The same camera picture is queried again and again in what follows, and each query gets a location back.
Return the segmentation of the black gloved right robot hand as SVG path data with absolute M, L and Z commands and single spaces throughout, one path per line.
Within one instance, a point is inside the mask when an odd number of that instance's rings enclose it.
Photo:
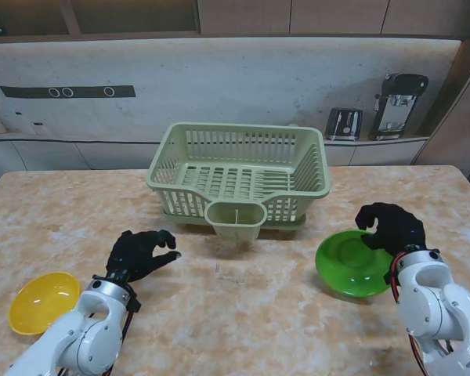
M 371 250 L 383 249 L 392 257 L 402 252 L 426 250 L 423 222 L 396 204 L 376 202 L 361 207 L 355 217 L 360 230 L 378 222 L 376 231 L 361 236 Z

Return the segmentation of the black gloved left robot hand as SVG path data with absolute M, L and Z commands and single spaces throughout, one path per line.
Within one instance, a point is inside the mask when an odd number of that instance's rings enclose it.
M 114 244 L 107 260 L 107 278 L 131 283 L 181 257 L 175 237 L 167 230 L 133 233 L 126 230 Z

